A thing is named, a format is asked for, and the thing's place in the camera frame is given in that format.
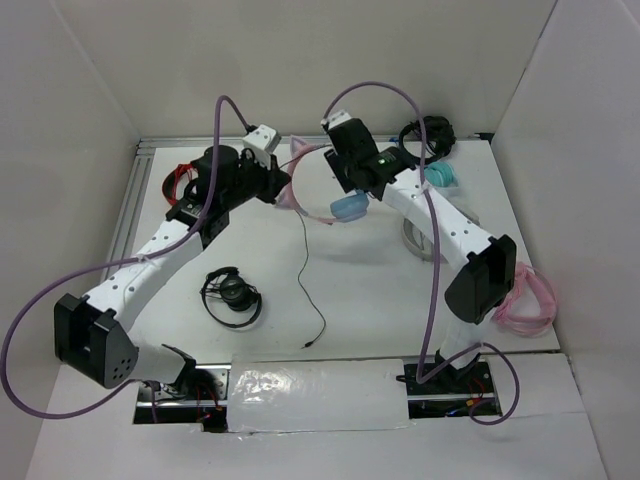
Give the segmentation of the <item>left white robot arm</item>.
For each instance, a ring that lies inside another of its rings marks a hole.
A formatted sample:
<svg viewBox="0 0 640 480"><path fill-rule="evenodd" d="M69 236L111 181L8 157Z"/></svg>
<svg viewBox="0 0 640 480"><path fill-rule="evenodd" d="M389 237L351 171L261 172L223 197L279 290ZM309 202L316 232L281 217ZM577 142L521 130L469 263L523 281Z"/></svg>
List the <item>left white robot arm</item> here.
<svg viewBox="0 0 640 480"><path fill-rule="evenodd" d="M253 198L274 203L291 180L272 151L250 144L210 147L192 165L195 178L133 263L54 306L56 357L106 389L134 372L139 349L128 332L146 304L228 226L232 210Z"/></svg>

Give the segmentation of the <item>pink blue cat-ear headphones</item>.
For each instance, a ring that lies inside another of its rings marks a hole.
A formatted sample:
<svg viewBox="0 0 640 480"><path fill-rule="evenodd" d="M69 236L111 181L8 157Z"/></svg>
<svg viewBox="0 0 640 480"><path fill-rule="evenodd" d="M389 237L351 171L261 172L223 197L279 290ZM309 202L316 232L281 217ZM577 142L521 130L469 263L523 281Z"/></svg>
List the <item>pink blue cat-ear headphones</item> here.
<svg viewBox="0 0 640 480"><path fill-rule="evenodd" d="M366 215L369 197L361 191L343 191L325 158L330 152L328 144L312 144L291 136L289 148L291 159L282 167L291 182L276 200L277 207L326 225L348 223Z"/></svg>

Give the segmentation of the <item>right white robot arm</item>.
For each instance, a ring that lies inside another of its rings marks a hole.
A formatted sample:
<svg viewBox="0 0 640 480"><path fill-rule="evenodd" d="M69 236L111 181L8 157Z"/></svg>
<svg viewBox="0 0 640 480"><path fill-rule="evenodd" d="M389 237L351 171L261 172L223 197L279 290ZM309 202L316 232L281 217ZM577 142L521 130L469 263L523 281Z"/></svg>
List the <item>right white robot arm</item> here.
<svg viewBox="0 0 640 480"><path fill-rule="evenodd" d="M399 212L433 244L433 260L446 260L455 275L443 293L453 316L427 370L420 361L415 381L436 377L441 388L460 391L471 379L485 326L514 286L516 245L508 236L495 237L476 225L425 177L422 168L396 147L379 150L358 119L341 111L321 122L332 149L325 158L345 198L331 205L342 222L363 217L375 198Z"/></svg>

